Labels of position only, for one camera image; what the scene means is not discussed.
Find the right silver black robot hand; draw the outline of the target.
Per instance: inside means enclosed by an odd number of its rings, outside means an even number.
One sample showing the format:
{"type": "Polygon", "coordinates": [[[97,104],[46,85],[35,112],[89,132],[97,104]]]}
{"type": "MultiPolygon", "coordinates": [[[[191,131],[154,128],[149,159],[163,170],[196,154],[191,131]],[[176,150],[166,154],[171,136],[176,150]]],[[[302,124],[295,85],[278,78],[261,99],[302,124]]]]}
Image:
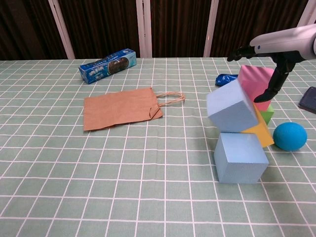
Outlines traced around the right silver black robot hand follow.
{"type": "Polygon", "coordinates": [[[276,63],[268,87],[254,99],[255,103],[269,101],[278,94],[297,63],[316,58],[316,25],[259,35],[249,45],[231,52],[227,61],[238,61],[242,57],[271,57],[276,63]]]}

